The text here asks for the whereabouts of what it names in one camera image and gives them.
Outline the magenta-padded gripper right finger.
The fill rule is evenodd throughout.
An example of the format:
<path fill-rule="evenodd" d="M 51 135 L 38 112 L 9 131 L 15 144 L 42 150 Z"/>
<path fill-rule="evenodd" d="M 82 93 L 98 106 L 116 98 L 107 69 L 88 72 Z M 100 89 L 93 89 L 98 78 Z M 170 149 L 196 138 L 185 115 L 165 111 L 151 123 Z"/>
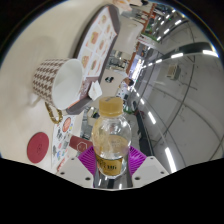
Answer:
<path fill-rule="evenodd" d="M 140 188 L 168 175 L 166 169 L 154 156 L 146 156 L 130 147 L 128 170 L 134 188 Z"/>

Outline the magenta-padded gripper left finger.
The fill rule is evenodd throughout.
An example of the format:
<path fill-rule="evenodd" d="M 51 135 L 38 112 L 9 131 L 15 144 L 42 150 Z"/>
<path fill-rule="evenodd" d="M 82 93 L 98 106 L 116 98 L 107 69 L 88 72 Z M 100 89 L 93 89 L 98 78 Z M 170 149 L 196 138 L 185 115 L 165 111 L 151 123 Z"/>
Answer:
<path fill-rule="evenodd" d="M 96 158 L 94 153 L 80 156 L 77 152 L 70 151 L 56 175 L 78 186 L 93 188 L 95 173 Z"/>

